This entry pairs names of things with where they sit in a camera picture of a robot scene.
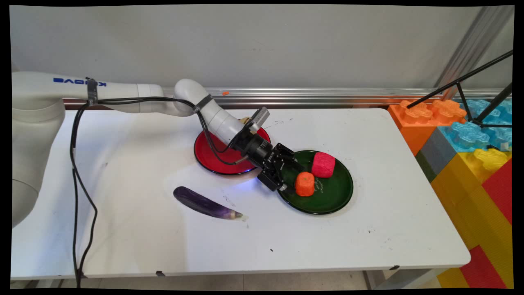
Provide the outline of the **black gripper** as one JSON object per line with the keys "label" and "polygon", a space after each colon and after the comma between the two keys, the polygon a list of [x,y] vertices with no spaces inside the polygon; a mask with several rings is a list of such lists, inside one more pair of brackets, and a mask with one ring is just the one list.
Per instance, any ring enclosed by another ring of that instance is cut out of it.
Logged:
{"label": "black gripper", "polygon": [[242,157],[256,167],[262,169],[257,179],[272,192],[279,194],[294,194],[296,172],[283,170],[285,166],[297,172],[304,172],[306,168],[300,164],[295,153],[281,143],[271,144],[259,134],[251,131],[240,132],[234,140],[233,147],[240,151]]}

